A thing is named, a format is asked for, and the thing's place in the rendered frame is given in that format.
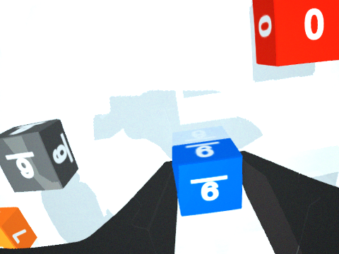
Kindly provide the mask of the grey block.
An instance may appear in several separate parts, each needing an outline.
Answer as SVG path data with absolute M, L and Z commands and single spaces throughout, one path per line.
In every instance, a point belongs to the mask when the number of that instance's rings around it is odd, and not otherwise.
M 79 170 L 59 118 L 0 133 L 0 167 L 17 193 L 62 189 Z

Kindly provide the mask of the red block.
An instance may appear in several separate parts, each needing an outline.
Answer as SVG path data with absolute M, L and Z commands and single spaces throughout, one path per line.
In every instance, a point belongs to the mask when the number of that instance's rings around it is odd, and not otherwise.
M 256 64 L 339 60 L 339 0 L 252 0 Z

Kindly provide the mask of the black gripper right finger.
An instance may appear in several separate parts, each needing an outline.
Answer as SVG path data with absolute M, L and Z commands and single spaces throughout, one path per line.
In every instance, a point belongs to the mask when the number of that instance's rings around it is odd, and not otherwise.
M 339 254 L 339 187 L 240 150 L 242 183 L 275 254 Z

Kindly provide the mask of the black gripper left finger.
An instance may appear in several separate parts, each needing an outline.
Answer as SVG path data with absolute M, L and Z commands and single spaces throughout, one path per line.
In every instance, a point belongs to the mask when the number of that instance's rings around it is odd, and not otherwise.
M 0 254 L 175 254 L 177 209 L 172 161 L 165 161 L 90 237 L 53 246 L 0 248 Z

